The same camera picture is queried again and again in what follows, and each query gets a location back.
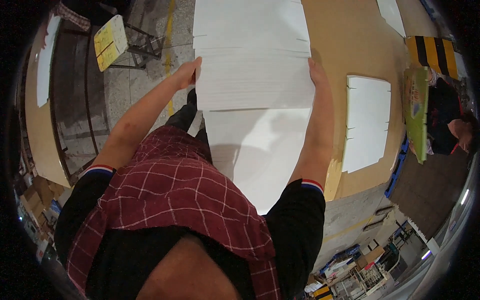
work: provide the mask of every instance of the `striped sleeve cuff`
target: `striped sleeve cuff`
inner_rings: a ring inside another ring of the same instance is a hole
[[[315,189],[320,191],[322,194],[324,193],[323,187],[316,181],[314,180],[309,180],[309,179],[302,179],[301,181],[301,186],[303,188],[309,188],[309,189]]]
[[[103,173],[106,175],[113,175],[113,168],[107,165],[93,165],[90,166],[84,173],[85,174],[91,173]]]

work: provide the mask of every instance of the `shoe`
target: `shoe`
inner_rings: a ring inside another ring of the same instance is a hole
[[[197,92],[195,91],[195,88],[188,92],[187,104],[193,104],[197,107]]]

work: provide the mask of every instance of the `black and yellow striped barrier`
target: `black and yellow striped barrier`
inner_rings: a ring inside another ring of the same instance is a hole
[[[409,36],[407,47],[413,63],[420,63],[458,80],[453,44],[451,41],[430,36]]]
[[[328,286],[319,288],[318,290],[313,292],[313,296],[315,297],[315,300],[332,300],[333,299],[333,293]]]

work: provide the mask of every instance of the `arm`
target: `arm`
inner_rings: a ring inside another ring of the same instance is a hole
[[[334,109],[332,89],[321,64],[308,61],[310,76],[315,84],[312,114],[305,133],[305,141],[289,183],[310,179],[325,186],[328,166],[332,158]]]
[[[195,83],[195,70],[201,64],[201,57],[182,64],[171,77],[160,82],[130,107],[113,127],[93,165],[107,165],[118,169],[128,164],[138,144],[150,131],[173,95]]]

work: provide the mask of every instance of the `maroon plaid shirt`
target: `maroon plaid shirt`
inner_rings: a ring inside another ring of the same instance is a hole
[[[73,240],[66,269],[82,293],[106,229],[177,225],[246,259],[257,299],[281,299],[265,219],[208,161],[207,146],[180,129],[162,126],[147,136],[131,162],[115,173]]]

